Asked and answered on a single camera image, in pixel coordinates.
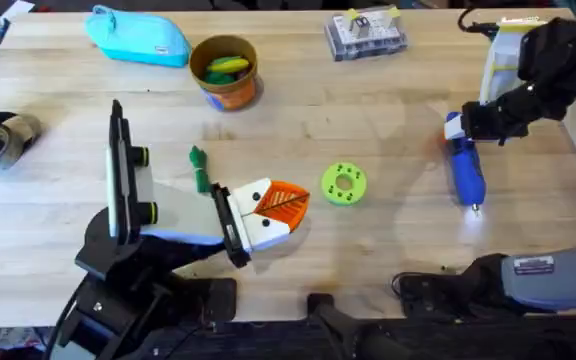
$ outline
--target label sticker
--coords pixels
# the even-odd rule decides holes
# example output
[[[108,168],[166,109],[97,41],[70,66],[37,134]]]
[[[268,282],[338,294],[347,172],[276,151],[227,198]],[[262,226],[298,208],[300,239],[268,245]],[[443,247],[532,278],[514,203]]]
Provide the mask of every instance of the label sticker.
[[[515,259],[514,268],[517,275],[552,274],[555,271],[555,259],[552,256]]]
[[[167,46],[155,46],[155,52],[159,55],[168,55],[168,47]]]

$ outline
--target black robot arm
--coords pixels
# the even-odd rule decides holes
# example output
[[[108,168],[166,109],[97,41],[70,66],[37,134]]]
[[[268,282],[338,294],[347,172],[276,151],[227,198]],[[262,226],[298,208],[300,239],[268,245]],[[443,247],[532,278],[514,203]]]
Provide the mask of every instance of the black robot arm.
[[[525,83],[485,105],[467,102],[461,126],[473,140],[528,135],[541,118],[561,121],[576,99],[576,20],[555,18],[524,35],[518,77]]]

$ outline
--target small green toy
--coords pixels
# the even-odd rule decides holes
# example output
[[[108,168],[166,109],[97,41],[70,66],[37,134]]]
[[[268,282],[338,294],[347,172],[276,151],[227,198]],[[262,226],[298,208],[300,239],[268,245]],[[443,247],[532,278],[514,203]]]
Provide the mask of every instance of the small green toy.
[[[205,82],[214,85],[226,85],[236,81],[230,74],[207,71],[203,79]]]
[[[200,193],[210,192],[210,179],[206,172],[206,164],[208,156],[206,153],[196,146],[192,146],[192,150],[188,154],[192,166],[195,168],[195,181],[197,182],[197,191]]]
[[[348,189],[340,188],[338,180],[350,184]],[[321,178],[324,197],[335,205],[352,205],[364,196],[368,181],[365,173],[351,163],[331,165]]]

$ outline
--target black cable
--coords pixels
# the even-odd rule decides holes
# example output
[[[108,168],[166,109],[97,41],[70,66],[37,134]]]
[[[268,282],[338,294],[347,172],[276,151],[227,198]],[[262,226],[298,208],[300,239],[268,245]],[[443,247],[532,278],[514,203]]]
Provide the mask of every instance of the black cable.
[[[48,340],[48,344],[46,345],[46,350],[44,350],[44,355],[41,357],[42,360],[49,360],[50,359],[52,349],[55,347],[55,342],[57,342],[57,333],[59,332],[61,325],[63,324],[64,320],[66,319],[66,316],[70,312],[70,309],[72,309],[72,306],[75,303],[75,299],[77,299],[77,294],[81,290],[81,287],[84,285],[84,282],[86,282],[87,277],[88,277],[88,275],[86,275],[81,280],[81,282],[79,283],[79,285],[77,286],[75,291],[73,291],[72,295],[70,295],[70,299],[68,299],[66,306],[64,306],[64,309],[61,311],[61,314],[59,315],[59,319],[57,319],[57,323],[55,324],[55,327],[52,330],[52,333],[50,334],[50,339]]]
[[[170,350],[170,352],[166,355],[166,357],[164,357],[163,360],[168,360],[170,359],[170,357],[172,356],[172,354],[174,354],[177,350],[179,350],[179,348],[181,347],[181,345],[183,345],[186,340],[188,340],[188,338],[190,338],[194,333],[196,333],[197,331],[199,331],[201,329],[201,326],[197,326],[196,328],[194,328],[193,330],[190,330],[186,336],[184,336],[183,338],[181,338],[181,340],[179,340],[179,342],[177,342],[177,344],[172,348],[172,350]]]
[[[497,35],[497,31],[499,31],[499,25],[495,23],[476,23],[473,21],[470,26],[464,25],[464,18],[466,15],[470,14],[476,8],[476,6],[470,6],[464,10],[461,15],[459,15],[459,19],[457,19],[457,26],[459,26],[459,29],[463,32],[479,33],[485,35],[491,40],[494,39],[495,35]]]

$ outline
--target clear plastic box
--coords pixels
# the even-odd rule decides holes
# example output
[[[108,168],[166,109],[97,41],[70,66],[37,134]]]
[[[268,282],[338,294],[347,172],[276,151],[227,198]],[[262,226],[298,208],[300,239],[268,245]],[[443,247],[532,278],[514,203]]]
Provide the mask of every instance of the clear plastic box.
[[[394,54],[406,49],[408,40],[401,16],[394,18],[394,26],[384,25],[384,13],[392,6],[357,10],[370,23],[364,38],[355,37],[346,26],[343,13],[335,13],[324,26],[326,38],[335,61],[354,60],[367,56]]]

